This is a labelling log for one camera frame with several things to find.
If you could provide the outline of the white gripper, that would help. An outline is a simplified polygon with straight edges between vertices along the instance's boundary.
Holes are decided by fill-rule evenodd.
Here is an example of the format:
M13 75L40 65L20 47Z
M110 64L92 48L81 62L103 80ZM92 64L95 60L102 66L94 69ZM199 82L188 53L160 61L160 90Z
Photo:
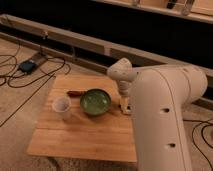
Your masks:
M131 84L129 82L126 82L126 81L118 81L117 86L118 86L118 92L121 96L120 106L121 106L122 113L125 114L125 115L130 115L131 110L129 109L129 98L128 98L128 96L129 96L129 93L130 93Z

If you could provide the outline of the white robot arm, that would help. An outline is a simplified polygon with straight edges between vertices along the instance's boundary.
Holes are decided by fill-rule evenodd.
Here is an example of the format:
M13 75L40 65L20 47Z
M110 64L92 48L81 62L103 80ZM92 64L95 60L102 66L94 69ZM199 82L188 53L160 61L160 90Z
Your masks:
M107 75L129 98L137 170L192 171L182 107L205 93L205 72L195 65L133 67L122 58Z

